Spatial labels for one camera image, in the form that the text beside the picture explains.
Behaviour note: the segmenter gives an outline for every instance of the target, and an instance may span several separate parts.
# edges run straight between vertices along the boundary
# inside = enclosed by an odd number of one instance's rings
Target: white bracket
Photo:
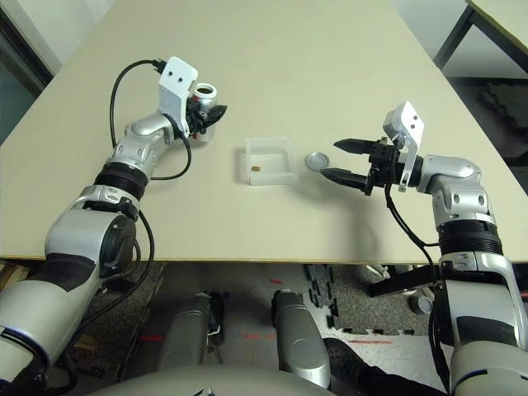
[[[197,78],[198,71],[195,68],[173,56],[167,61],[159,79],[158,111],[171,116],[186,138],[191,134],[186,121],[187,98]],[[174,144],[173,135],[170,136],[170,144]]]
[[[403,149],[403,147],[408,149],[398,188],[399,191],[405,192],[413,172],[420,143],[422,142],[425,125],[416,110],[414,110],[411,102],[406,101],[388,113],[383,123],[383,129],[393,141],[394,146],[398,149]]]

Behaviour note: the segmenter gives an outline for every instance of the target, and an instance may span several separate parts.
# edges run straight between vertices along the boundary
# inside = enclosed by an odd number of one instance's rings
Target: black metal table leg
[[[471,16],[475,13],[474,9],[467,6],[462,13],[460,19],[456,22],[455,27],[451,33],[445,39],[444,44],[440,47],[440,50],[436,54],[433,62],[438,68],[443,68],[451,55],[455,52],[456,47],[459,46],[462,39],[468,33],[469,28],[473,25]]]
[[[480,31],[497,45],[497,47],[503,50],[506,55],[528,73],[528,55],[518,45],[478,12],[474,12],[469,19],[471,23],[477,26]]]
[[[436,276],[440,276],[438,266],[435,266]],[[390,279],[382,280],[381,282],[373,283],[369,285],[367,290],[370,297],[376,297],[378,295],[386,295],[388,293],[394,293],[402,291],[412,287],[426,285],[433,281],[431,268],[429,266],[421,266],[416,270],[404,272],[403,274],[397,275]]]

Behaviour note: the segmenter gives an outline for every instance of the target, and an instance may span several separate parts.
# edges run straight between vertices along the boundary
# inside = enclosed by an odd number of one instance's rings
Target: person's leg
[[[379,367],[367,365],[356,373],[356,387],[368,396],[446,396],[445,393],[430,386],[419,384],[399,375],[387,374]]]
[[[349,382],[366,396],[446,396],[441,391],[405,379],[399,375],[385,373],[379,367],[367,365],[345,342],[336,338],[325,338],[324,345],[330,359],[333,376]]]

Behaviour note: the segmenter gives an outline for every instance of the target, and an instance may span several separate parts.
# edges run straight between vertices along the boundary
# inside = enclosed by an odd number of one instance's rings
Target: table
[[[466,0],[455,27],[447,36],[435,64],[443,68],[471,26],[478,27],[490,40],[528,73],[528,2],[525,0]]]
[[[108,102],[119,71],[137,59],[177,55],[229,106],[190,171],[153,181],[141,205],[158,260],[421,263],[425,259],[371,197],[304,166],[322,151],[331,166],[366,174],[366,156],[332,146],[378,139],[385,114],[413,103],[426,123],[422,155],[479,164],[506,254],[528,258],[526,195],[441,71],[387,1],[122,0],[64,65],[0,148],[0,257],[43,257],[54,220],[93,182],[111,152]],[[158,105],[158,75],[137,68],[116,101],[116,131]],[[288,136],[299,183],[249,186],[245,139]],[[156,174],[186,161],[166,153]],[[437,240],[431,197],[394,192],[415,232]],[[138,225],[146,251],[146,235]],[[433,252],[438,258],[439,252]]]

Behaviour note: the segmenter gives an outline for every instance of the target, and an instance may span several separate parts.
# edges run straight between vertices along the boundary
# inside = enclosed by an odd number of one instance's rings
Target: red marking
[[[269,334],[243,334],[242,338],[246,340],[273,340],[276,337],[275,333],[269,333]]]
[[[392,344],[392,341],[386,340],[350,340],[350,344]]]
[[[164,336],[141,336],[139,338],[140,341],[154,341],[154,342],[160,342],[165,339]]]

